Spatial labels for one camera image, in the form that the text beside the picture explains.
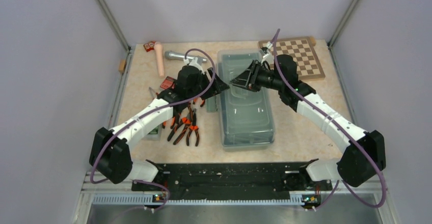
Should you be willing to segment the orange black combination pliers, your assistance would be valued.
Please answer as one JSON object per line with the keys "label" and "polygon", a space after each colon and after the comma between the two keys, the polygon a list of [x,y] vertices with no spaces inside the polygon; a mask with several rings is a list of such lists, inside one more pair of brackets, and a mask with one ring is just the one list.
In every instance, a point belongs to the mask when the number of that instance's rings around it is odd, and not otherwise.
{"label": "orange black combination pliers", "polygon": [[198,105],[200,107],[204,107],[206,103],[205,99],[202,99],[200,97],[195,98],[194,100],[192,100],[192,105]]}

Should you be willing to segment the green plastic tool box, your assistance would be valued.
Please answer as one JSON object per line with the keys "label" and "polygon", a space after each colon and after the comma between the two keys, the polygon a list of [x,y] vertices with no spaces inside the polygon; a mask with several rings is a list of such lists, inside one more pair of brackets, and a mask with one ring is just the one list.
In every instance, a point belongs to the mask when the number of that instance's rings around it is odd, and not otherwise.
{"label": "green plastic tool box", "polygon": [[[257,49],[221,50],[217,75],[226,84],[237,77],[253,60],[261,60]],[[250,92],[238,87],[214,97],[219,113],[221,142],[225,151],[265,149],[275,140],[275,124],[268,92]]]}

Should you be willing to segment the orange black cutting pliers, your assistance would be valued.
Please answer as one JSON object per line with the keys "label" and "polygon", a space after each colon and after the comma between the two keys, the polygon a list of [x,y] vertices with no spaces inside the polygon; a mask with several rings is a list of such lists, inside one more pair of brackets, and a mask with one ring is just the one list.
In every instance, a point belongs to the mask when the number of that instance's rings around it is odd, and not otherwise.
{"label": "orange black cutting pliers", "polygon": [[162,123],[162,129],[165,129],[169,125],[170,129],[174,129],[180,121],[180,114],[175,114],[171,119]]}

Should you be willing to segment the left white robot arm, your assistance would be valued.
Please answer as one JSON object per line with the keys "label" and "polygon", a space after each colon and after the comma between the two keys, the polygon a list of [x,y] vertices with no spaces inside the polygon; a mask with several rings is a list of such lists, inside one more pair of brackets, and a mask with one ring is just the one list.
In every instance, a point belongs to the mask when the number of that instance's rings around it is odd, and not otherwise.
{"label": "left white robot arm", "polygon": [[190,62],[178,72],[173,85],[161,92],[142,111],[124,123],[97,130],[89,163],[114,184],[142,180],[151,190],[163,185],[158,168],[148,161],[133,162],[131,152],[151,130],[180,114],[195,98],[208,99],[229,89],[213,68],[203,70]]}

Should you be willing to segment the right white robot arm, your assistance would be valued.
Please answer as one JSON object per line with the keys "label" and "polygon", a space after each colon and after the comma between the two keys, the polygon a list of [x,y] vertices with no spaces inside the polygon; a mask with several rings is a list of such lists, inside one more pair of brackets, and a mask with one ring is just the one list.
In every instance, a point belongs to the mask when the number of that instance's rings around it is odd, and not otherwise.
{"label": "right white robot arm", "polygon": [[251,92],[261,88],[278,91],[281,101],[296,113],[310,119],[326,134],[342,153],[341,158],[311,160],[299,175],[304,189],[313,189],[322,180],[342,180],[358,187],[386,168],[383,135],[366,130],[328,106],[316,91],[299,80],[297,65],[287,54],[277,56],[271,70],[266,64],[253,60],[250,66],[230,80],[230,84]]}

